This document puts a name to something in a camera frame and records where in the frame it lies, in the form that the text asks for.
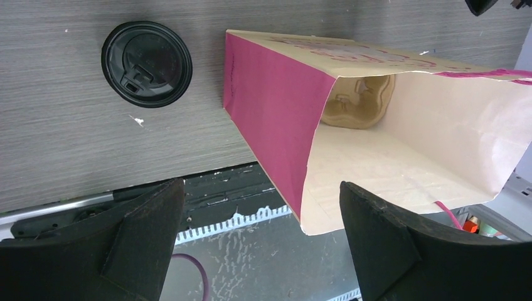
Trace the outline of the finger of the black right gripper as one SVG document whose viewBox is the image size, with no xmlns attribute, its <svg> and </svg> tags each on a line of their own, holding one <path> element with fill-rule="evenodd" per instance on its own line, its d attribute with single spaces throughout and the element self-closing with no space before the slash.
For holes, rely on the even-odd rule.
<svg viewBox="0 0 532 301">
<path fill-rule="evenodd" d="M 480 16 L 492 8 L 497 0 L 465 0 L 465 3 L 474 16 Z"/>
</svg>

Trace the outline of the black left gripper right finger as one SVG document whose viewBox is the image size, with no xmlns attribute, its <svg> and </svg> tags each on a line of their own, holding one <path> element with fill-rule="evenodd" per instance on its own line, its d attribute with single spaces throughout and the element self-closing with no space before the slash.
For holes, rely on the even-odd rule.
<svg viewBox="0 0 532 301">
<path fill-rule="evenodd" d="M 363 300 L 530 300 L 531 243 L 451 228 L 351 183 L 339 205 Z"/>
</svg>

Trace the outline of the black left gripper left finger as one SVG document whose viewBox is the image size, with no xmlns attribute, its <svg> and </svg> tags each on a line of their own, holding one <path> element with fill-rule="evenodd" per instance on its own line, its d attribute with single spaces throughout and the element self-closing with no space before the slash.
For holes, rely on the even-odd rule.
<svg viewBox="0 0 532 301">
<path fill-rule="evenodd" d="M 1 242 L 2 300 L 158 300 L 177 231 L 104 218 L 57 236 Z"/>
</svg>

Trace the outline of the yellow pink paper bag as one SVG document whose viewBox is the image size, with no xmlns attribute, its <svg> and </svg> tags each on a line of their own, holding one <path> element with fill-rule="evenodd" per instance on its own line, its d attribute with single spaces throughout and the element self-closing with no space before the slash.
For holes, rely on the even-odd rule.
<svg viewBox="0 0 532 301">
<path fill-rule="evenodd" d="M 531 143 L 531 73 L 353 40 L 229 29 L 223 106 L 303 232 L 343 227 L 343 181 L 418 214 L 485 203 Z M 339 77 L 395 75 L 368 129 L 321 122 Z"/>
</svg>

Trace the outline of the single brown pulp carrier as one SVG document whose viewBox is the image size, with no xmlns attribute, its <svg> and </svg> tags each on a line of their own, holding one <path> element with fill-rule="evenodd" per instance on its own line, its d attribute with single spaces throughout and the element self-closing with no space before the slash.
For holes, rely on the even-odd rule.
<svg viewBox="0 0 532 301">
<path fill-rule="evenodd" d="M 395 75 L 339 77 L 321 115 L 333 127 L 368 129 L 386 113 L 395 87 Z"/>
</svg>

